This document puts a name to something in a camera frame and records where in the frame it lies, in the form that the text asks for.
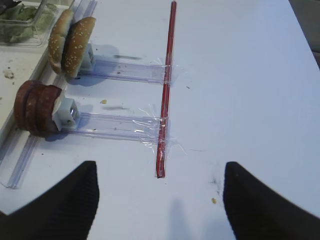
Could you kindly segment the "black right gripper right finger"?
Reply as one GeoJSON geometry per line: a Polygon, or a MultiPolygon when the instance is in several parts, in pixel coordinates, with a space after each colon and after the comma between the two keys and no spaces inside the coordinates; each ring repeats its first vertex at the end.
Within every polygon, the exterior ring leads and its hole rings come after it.
{"type": "Polygon", "coordinates": [[[235,161],[224,170],[223,204],[237,240],[318,240],[319,217],[273,191],[235,161]]]}

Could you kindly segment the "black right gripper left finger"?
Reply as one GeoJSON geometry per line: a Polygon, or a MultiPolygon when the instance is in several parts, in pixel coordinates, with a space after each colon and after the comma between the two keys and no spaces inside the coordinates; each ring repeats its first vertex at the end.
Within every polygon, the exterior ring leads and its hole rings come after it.
{"type": "Polygon", "coordinates": [[[99,204],[97,164],[84,161],[35,200],[0,214],[2,240],[85,240],[99,204]]]}

